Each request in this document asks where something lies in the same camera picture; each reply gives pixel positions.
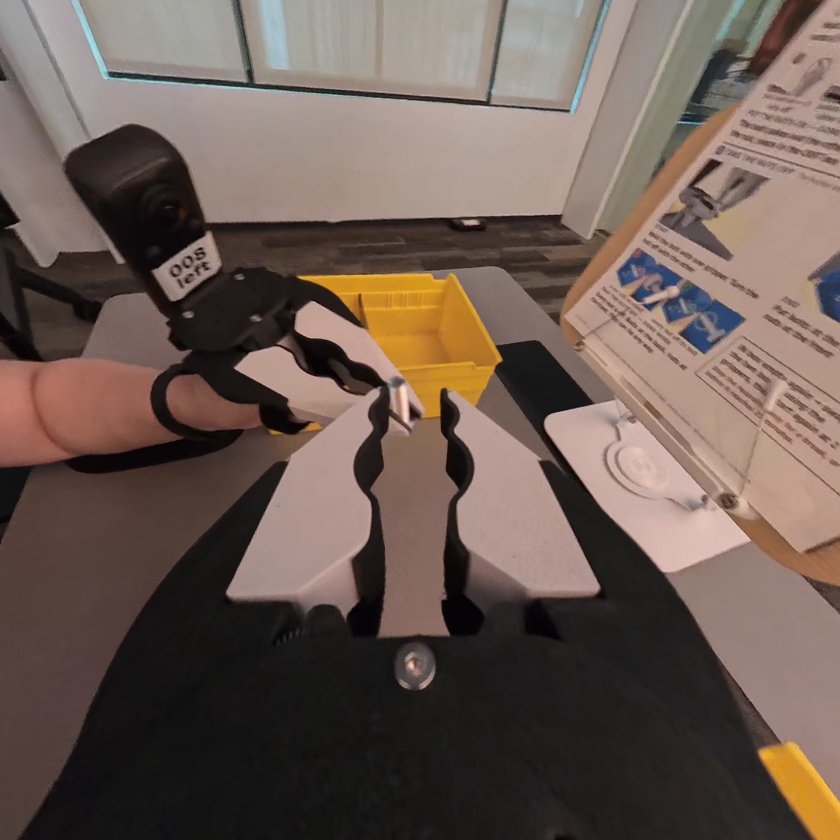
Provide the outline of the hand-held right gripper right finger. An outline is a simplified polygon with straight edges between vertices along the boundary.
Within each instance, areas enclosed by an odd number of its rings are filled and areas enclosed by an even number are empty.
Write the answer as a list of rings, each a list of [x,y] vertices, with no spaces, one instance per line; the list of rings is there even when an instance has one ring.
[[[442,614],[451,636],[477,634],[498,606],[598,595],[601,586],[534,454],[456,391],[439,397],[454,486]]]

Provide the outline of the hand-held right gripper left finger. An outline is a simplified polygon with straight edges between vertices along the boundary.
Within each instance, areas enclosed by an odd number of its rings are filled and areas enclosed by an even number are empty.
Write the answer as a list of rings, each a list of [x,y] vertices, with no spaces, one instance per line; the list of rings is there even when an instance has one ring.
[[[333,606],[353,634],[382,624],[385,546],[373,486],[384,467],[390,394],[374,389],[287,462],[226,591],[286,602],[299,616]]]

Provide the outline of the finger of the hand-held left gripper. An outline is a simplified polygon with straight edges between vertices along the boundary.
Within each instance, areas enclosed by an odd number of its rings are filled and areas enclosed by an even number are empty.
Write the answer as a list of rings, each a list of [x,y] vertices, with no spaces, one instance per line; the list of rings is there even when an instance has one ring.
[[[366,329],[316,302],[298,311],[293,335],[311,373],[330,375],[333,364],[340,362],[350,370],[340,374],[345,384],[350,383],[351,375],[369,384],[377,383],[375,375],[383,380],[402,376]],[[407,385],[418,422],[425,415],[424,406]]]
[[[267,389],[273,396],[283,398],[293,418],[322,427],[362,404],[363,398],[369,393],[384,390],[390,431],[410,434],[391,420],[386,386],[388,380],[383,380],[377,374],[374,376],[377,379],[375,384],[364,382],[355,375],[351,375],[350,383],[345,384],[340,379],[341,373],[350,372],[345,365],[335,362],[331,374],[307,372],[295,354],[280,345],[247,353],[236,363],[234,371]]]

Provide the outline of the yellow bin with black divider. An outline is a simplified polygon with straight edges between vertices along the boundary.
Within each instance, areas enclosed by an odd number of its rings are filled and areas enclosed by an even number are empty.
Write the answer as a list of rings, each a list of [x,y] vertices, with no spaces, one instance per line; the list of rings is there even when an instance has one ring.
[[[440,416],[440,393],[477,406],[501,357],[456,275],[305,276],[338,295],[422,402]]]

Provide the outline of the yellow undivided bin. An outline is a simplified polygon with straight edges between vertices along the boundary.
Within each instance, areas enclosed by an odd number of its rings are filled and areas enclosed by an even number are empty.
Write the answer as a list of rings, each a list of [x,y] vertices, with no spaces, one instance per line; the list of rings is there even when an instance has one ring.
[[[777,788],[814,839],[839,839],[839,801],[795,743],[759,750]]]

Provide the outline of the person's left forearm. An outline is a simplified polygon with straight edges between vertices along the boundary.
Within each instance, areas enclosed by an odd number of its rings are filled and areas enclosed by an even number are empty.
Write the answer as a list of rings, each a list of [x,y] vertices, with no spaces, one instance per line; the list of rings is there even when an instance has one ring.
[[[107,360],[3,360],[1,467],[118,454],[176,440],[152,411],[158,374]]]

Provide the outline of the person's left hand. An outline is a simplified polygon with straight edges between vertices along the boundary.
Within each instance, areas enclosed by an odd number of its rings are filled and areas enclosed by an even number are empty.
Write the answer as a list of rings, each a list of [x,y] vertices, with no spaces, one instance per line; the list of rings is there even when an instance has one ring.
[[[257,405],[230,402],[195,374],[179,375],[166,387],[165,404],[179,424],[203,432],[266,427]]]

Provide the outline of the black wrist band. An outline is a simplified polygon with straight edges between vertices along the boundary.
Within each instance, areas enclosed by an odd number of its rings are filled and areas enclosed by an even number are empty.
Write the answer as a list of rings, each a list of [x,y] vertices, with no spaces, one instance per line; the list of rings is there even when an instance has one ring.
[[[168,432],[192,442],[235,441],[244,432],[243,429],[202,430],[181,423],[172,414],[167,402],[169,386],[176,378],[191,374],[184,363],[174,364],[158,374],[150,390],[150,406],[155,419]]]

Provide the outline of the black flat table mat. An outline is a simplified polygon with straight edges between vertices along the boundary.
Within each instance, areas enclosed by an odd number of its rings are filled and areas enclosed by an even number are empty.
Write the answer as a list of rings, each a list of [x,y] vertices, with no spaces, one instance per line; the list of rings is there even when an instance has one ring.
[[[541,342],[503,343],[497,351],[496,376],[537,431],[544,430],[544,421],[552,414],[593,404]]]

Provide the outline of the white metal stand base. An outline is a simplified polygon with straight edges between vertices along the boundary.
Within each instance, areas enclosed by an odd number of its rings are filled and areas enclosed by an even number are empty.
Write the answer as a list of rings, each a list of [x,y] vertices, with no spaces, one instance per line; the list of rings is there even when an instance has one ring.
[[[552,413],[542,425],[584,488],[661,571],[749,542],[621,402]]]

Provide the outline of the large gridded window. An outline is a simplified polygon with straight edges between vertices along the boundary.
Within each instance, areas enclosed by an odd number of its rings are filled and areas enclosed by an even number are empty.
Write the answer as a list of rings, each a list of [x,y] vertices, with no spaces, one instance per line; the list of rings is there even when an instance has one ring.
[[[596,1],[73,2],[105,77],[572,112]]]

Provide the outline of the printed instruction sheet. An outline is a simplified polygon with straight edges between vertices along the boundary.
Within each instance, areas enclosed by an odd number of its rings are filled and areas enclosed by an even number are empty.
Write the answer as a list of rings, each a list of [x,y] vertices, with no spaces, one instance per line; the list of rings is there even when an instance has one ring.
[[[838,2],[570,321],[797,552],[838,540]]]

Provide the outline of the red-brown box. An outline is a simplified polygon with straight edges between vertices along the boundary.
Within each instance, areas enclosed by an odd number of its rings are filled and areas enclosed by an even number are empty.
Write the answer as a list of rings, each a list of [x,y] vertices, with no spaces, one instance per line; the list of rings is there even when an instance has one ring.
[[[751,77],[760,77],[821,3],[821,1],[783,1],[749,63],[747,74]]]

